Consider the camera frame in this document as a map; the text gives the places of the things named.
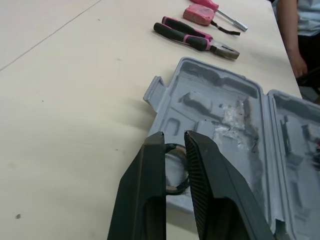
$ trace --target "tool case compartment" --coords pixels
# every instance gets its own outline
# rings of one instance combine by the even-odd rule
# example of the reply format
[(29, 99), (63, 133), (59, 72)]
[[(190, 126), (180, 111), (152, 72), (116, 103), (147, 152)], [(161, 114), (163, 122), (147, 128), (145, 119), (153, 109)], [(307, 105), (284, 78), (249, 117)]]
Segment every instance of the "tool case compartment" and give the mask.
[[(143, 99), (157, 113), (148, 136), (162, 131), (166, 144), (179, 145), (186, 130), (210, 137), (247, 181), (273, 233), (319, 239), (320, 178), (313, 152), (320, 107), (278, 91), (264, 95), (244, 76), (189, 57), (180, 60), (168, 87), (156, 76)], [(166, 156), (170, 185), (183, 181), (184, 167), (176, 156)], [(166, 201), (193, 212), (189, 189)]]

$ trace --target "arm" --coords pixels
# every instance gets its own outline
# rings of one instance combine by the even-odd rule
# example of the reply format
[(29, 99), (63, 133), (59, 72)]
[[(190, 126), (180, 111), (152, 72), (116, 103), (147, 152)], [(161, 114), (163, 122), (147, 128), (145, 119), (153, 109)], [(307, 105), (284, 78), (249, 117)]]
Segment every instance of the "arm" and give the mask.
[(297, 0), (279, 0), (276, 12), (283, 43), (293, 73), (298, 78), (307, 73), (307, 64), (299, 52)]

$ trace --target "screwdriver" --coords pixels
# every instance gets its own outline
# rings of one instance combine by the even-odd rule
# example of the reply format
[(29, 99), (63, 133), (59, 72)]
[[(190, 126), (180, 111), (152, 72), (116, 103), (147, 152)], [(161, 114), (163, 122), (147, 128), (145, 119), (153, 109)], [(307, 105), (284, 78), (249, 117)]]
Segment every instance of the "screwdriver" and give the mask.
[(239, 22), (238, 20), (233, 19), (232, 17), (228, 16), (227, 14), (225, 14), (224, 12), (220, 11), (219, 5), (215, 4), (214, 2), (212, 2), (211, 0), (191, 0), (192, 2), (194, 2), (195, 4), (200, 4), (202, 6), (205, 6), (207, 8), (212, 9), (214, 12), (218, 12), (219, 14), (221, 14), (222, 16), (224, 16), (225, 18), (227, 18), (228, 20), (230, 20), (238, 29), (242, 30), (242, 31), (247, 31), (248, 27), (246, 25), (244, 25), (243, 23)]

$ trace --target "hand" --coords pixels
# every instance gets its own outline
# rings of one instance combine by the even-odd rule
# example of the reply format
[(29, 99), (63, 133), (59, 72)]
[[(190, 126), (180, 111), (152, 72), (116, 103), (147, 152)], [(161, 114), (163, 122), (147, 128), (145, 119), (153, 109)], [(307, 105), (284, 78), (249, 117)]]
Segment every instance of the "hand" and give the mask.
[(290, 64), (296, 78), (301, 77), (302, 75), (308, 72), (307, 64), (305, 60), (300, 55), (299, 50), (288, 52), (288, 57), (290, 60)]

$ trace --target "pliers jaw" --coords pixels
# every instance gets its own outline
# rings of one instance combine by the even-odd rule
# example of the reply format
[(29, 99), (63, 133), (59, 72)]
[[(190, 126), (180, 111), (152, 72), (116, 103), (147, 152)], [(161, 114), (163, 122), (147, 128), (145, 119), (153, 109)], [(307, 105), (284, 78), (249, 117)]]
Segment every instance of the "pliers jaw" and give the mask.
[(234, 50), (233, 48), (216, 40), (211, 40), (210, 46), (211, 46), (209, 49), (210, 52), (224, 58), (236, 60), (240, 54), (238, 51)]

